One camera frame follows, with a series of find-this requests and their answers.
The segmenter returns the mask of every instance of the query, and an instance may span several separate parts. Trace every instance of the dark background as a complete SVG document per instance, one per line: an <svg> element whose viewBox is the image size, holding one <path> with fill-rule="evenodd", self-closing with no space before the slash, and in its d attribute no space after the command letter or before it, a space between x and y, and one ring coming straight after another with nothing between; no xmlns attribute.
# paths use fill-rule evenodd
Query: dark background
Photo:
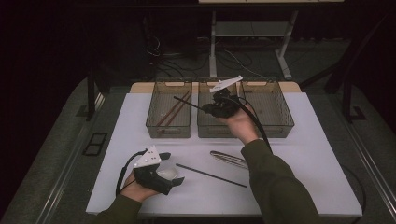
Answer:
<svg viewBox="0 0 396 224"><path fill-rule="evenodd" d="M352 39L356 43L352 42L350 51L354 52L368 31L387 15L392 2L346 1L341 8L301 10L293 40ZM348 7L354 4L359 7ZM72 6L72 1L45 0L3 1L0 6L0 216L68 96L89 71L96 74L101 91L149 78L152 67L148 65L146 36L137 32L144 29L144 12L81 14ZM395 14L393 10L385 18L351 70L355 85L394 132ZM186 15L190 15L187 20L180 19ZM184 16L183 12L163 12L150 19L150 31L167 40L169 46L175 44L172 40L180 40L180 50L191 50L196 36L209 36L208 17L210 12L185 12Z"/></svg>

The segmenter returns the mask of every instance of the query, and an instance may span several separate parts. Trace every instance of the white desk leg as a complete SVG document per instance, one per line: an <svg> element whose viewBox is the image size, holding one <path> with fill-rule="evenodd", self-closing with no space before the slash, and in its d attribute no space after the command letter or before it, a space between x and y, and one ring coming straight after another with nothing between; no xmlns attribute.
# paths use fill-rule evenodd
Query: white desk leg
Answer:
<svg viewBox="0 0 396 224"><path fill-rule="evenodd" d="M209 74L211 77L217 77L216 70L216 11L212 15L212 33L210 36L210 56L209 56Z"/></svg>
<svg viewBox="0 0 396 224"><path fill-rule="evenodd" d="M288 27L286 28L286 33L284 34L283 37L282 47L280 49L275 50L277 61L279 62L280 69L282 69L282 73L285 79L292 79L288 64L286 63L285 58L283 56L285 55L286 48L288 47L291 33L293 31L294 23L297 18L297 14L298 11L294 11L293 14L291 15Z"/></svg>

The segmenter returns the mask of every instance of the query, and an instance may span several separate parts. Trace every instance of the hand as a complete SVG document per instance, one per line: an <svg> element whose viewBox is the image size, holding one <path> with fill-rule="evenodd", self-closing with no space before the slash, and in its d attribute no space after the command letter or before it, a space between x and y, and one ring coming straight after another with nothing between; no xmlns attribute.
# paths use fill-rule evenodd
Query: hand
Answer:
<svg viewBox="0 0 396 224"><path fill-rule="evenodd" d="M131 174L126 178L124 187L122 188L121 193L122 195L133 199L137 202L142 203L145 201L147 198L159 194L159 192L153 190L153 189L148 189L145 188L138 183L136 183L135 178L134 178L134 171L131 172Z"/></svg>
<svg viewBox="0 0 396 224"><path fill-rule="evenodd" d="M249 105L246 105L246 107L248 110L253 111ZM233 136L239 138L244 145L259 138L254 122L243 109L239 109L227 119L218 118L218 120L227 124Z"/></svg>

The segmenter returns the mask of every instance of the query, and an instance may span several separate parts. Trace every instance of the floor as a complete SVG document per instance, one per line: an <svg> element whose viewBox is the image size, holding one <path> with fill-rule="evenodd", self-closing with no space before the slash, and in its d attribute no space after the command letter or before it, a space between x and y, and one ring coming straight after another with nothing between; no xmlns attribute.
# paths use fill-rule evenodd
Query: floor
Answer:
<svg viewBox="0 0 396 224"><path fill-rule="evenodd" d="M280 43L276 38L218 39L218 77L241 75L283 80L274 54ZM337 62L348 44L347 40L342 39L291 41L285 59L293 76L292 81L300 83ZM162 54L163 57L157 60L156 77L208 77L206 38L198 39L198 50L188 57L179 54L177 49L163 49ZM323 219L325 223L340 224L395 223L394 211L389 210L392 204L395 205L391 195L396 191L395 134L357 88L353 89L352 105L358 106L366 119L347 123L340 113L342 93L326 94L323 90L326 81L325 77L303 91L308 94L364 214L359 220L355 217ZM86 121L85 117L86 90L86 80L83 80L70 95L1 223L89 223L94 218L94 215L85 213L85 208L129 87L113 87L109 93L100 94L96 100L97 112L91 121ZM81 151L93 133L107 133L102 152L97 157L83 156ZM150 222L242 221L262 223L260 218L157 218Z"/></svg>

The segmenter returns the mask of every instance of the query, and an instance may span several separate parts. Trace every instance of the person's left hand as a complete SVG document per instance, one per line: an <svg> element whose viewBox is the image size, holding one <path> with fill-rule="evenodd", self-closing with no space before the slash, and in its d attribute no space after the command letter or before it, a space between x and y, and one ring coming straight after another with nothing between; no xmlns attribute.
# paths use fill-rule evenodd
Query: person's left hand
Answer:
<svg viewBox="0 0 396 224"><path fill-rule="evenodd" d="M133 199L137 202L143 202L147 198L159 194L159 192L153 190L153 189L148 189L145 188L138 183L136 183L136 180L134 178L134 171L131 172L131 174L126 178L124 187L122 188L121 193L122 195Z"/></svg>

